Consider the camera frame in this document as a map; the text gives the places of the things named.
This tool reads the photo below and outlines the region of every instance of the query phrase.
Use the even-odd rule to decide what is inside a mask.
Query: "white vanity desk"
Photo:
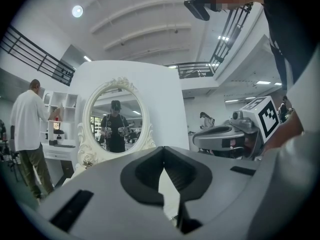
[[[43,94],[43,102],[48,108],[48,112],[53,112],[62,103],[63,118],[62,121],[42,121],[40,120],[40,141],[47,168],[51,177],[52,184],[55,186],[64,176],[61,161],[72,161],[72,156],[76,156],[77,128],[75,125],[76,106],[78,101],[77,94],[55,92],[46,90]],[[59,147],[49,145],[49,140],[54,138],[54,124],[59,123],[60,129],[64,131],[64,140],[59,142],[62,145],[71,145],[72,147]]]

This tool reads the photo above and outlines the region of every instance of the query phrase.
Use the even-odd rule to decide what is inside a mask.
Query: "ceiling light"
[[[258,85],[268,85],[270,84],[271,82],[266,82],[266,81],[259,81],[257,82]]]
[[[206,64],[206,66],[217,67],[217,66],[219,66],[219,64],[218,63],[217,64]]]
[[[229,39],[229,37],[222,36],[222,40],[228,41]]]
[[[92,60],[89,59],[87,56],[84,56],[84,58],[85,58],[88,62],[92,62]]]
[[[76,5],[72,8],[72,15],[76,18],[81,17],[81,15],[84,13],[84,9],[80,5]]]
[[[227,102],[237,102],[237,101],[239,101],[239,100],[238,99],[226,100],[225,103],[227,103]]]

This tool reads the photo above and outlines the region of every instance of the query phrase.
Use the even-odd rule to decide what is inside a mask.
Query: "black railing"
[[[209,62],[184,62],[173,65],[166,65],[172,69],[177,69],[180,79],[212,77],[214,69]]]
[[[234,45],[246,19],[248,18],[248,15],[250,14],[252,6],[253,3],[248,3],[229,12],[218,44],[216,45],[210,59],[210,64],[217,65],[213,68],[213,73],[215,73],[219,66],[224,62],[231,47]]]
[[[166,65],[165,67],[177,69],[180,79],[212,77],[218,67],[224,62],[225,57],[238,38],[252,6],[253,3],[248,3],[229,12],[210,61],[185,62]]]
[[[75,70],[47,53],[13,26],[7,29],[0,47],[37,71],[70,86]]]

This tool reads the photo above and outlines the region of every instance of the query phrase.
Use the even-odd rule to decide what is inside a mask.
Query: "white wall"
[[[246,102],[237,102],[237,103],[229,103],[229,104],[226,103],[225,107],[226,107],[226,110],[227,110],[227,113],[228,113],[228,117],[231,118],[232,114],[234,113],[234,111],[241,109],[245,105],[247,105]]]
[[[218,88],[218,83],[213,76],[185,78],[180,80],[182,90],[191,90],[199,88]]]
[[[33,79],[40,81],[41,87],[50,91],[68,92],[68,86],[54,80],[50,76],[35,70],[26,63],[18,60],[4,50],[0,50],[0,68],[9,72],[12,75],[19,77],[27,82]]]
[[[204,124],[204,119],[200,118],[200,113],[205,112],[215,119],[215,125],[221,125],[229,119],[223,94],[212,94],[210,96],[196,96],[192,100],[184,101],[186,122],[189,126],[188,132],[200,132],[200,126]]]
[[[11,116],[11,111],[14,103],[4,99],[0,98],[0,119],[4,122],[5,128],[6,128],[6,136],[7,139],[10,140],[11,135],[10,135],[10,116]]]
[[[188,149],[185,107],[175,70],[133,61],[85,62],[76,70],[69,92],[79,94],[84,107],[95,89],[118,77],[127,77],[138,89],[149,110],[156,145]]]
[[[71,44],[70,38],[57,25],[27,1],[11,22],[19,32],[60,60]]]

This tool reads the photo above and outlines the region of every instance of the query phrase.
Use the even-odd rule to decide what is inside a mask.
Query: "mirror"
[[[136,145],[143,126],[136,96],[124,88],[106,90],[93,103],[90,126],[104,150],[115,154],[129,151]]]

